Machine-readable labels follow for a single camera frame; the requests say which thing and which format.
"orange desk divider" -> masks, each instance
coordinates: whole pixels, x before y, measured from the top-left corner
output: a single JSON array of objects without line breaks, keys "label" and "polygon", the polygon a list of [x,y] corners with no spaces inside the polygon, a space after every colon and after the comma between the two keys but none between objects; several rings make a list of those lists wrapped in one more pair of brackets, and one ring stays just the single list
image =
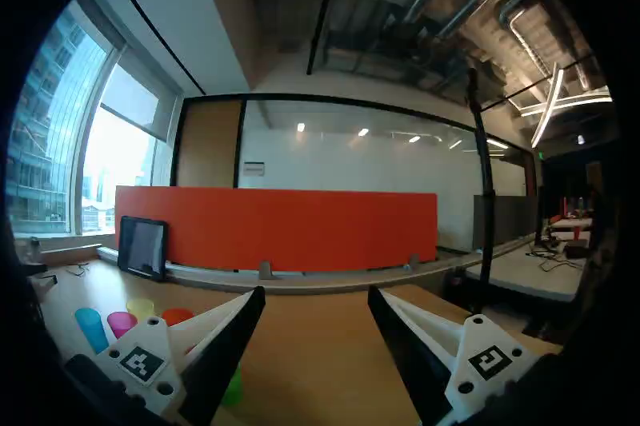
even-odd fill
[{"label": "orange desk divider", "polygon": [[346,271],[436,257],[433,193],[118,186],[124,215],[169,224],[167,260],[211,269]]}]

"black pole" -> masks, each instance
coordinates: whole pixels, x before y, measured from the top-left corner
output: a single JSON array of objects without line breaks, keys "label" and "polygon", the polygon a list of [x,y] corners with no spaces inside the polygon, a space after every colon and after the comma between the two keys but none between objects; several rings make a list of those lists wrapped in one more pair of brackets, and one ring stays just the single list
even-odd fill
[{"label": "black pole", "polygon": [[311,40],[311,51],[309,53],[309,63],[306,65],[306,74],[311,74],[314,69],[315,52],[318,49],[318,42],[322,34],[322,26],[325,24],[326,9],[329,7],[329,0],[322,0],[318,21],[315,24],[314,37]]},{"label": "black pole", "polygon": [[480,270],[480,282],[489,284],[491,272],[491,259],[494,255],[494,229],[495,229],[495,191],[494,178],[491,173],[491,158],[489,146],[486,144],[486,131],[482,123],[482,107],[478,103],[478,71],[469,68],[469,86],[466,90],[466,103],[474,115],[475,143],[480,156],[480,170],[482,171],[482,199],[484,204],[484,241],[482,244],[482,269]]}]

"exposed ceiling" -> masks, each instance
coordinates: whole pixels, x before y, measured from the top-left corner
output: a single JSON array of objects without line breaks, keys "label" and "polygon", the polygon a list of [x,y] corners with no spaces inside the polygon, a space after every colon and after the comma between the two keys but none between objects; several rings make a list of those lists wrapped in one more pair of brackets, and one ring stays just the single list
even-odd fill
[{"label": "exposed ceiling", "polygon": [[[283,53],[309,48],[321,0],[254,4],[264,42]],[[554,63],[567,66],[590,53],[558,0],[330,0],[319,50],[315,68],[406,83],[460,106],[469,64],[480,73],[478,96],[488,105],[544,78]],[[588,58],[566,71],[561,98],[605,84]],[[549,87],[543,81],[514,97],[514,117],[545,102]],[[557,119],[565,115],[568,121]],[[612,115],[610,103],[565,108],[554,113],[546,137],[569,137],[575,128],[567,125],[585,122],[595,137],[598,128],[610,129]],[[531,114],[519,125],[533,133],[538,119]]]}]

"window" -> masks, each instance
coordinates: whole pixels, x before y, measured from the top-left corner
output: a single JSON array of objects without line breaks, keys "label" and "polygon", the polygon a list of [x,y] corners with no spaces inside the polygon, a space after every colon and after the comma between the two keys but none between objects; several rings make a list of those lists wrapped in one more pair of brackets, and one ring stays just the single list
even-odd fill
[{"label": "window", "polygon": [[58,76],[58,72],[49,70],[45,73],[45,79],[42,80],[41,88],[48,94],[54,94],[59,82],[60,77]]},{"label": "window", "polygon": [[[127,44],[94,0],[73,0],[42,42],[16,105],[5,182],[14,233],[112,233],[116,185],[151,184],[176,96],[154,59]],[[70,220],[72,211],[81,221]]]},{"label": "window", "polygon": [[[77,22],[67,8],[51,28],[14,114],[7,159],[11,175],[5,195],[16,233],[70,231],[73,152],[82,115],[108,53],[89,35],[82,35],[73,53],[58,51],[67,34],[80,29]],[[61,71],[47,58],[56,58],[65,69]]]},{"label": "window", "polygon": [[[107,89],[116,85],[109,82]],[[83,233],[114,231],[117,185],[151,185],[155,143],[148,133],[98,108],[82,174]]]},{"label": "window", "polygon": [[69,35],[69,41],[73,43],[74,46],[78,46],[84,37],[85,32],[82,31],[82,28],[76,25]]},{"label": "window", "polygon": [[67,48],[61,48],[55,55],[55,62],[58,63],[63,70],[69,64],[70,59],[71,53],[69,53]]}]

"window sill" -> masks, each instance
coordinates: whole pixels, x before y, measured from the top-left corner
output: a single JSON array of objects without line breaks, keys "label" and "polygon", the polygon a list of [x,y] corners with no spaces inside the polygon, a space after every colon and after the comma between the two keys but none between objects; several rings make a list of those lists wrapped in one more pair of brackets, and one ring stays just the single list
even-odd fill
[{"label": "window sill", "polygon": [[96,243],[108,248],[115,248],[115,233],[98,233],[83,236],[75,236],[70,233],[66,235],[61,233],[42,234],[40,236],[32,234],[20,235],[20,233],[17,233],[15,234],[15,248],[18,251],[18,255],[21,250],[28,246],[29,238],[33,236],[40,240],[40,250],[43,252],[53,249],[79,248]]}]

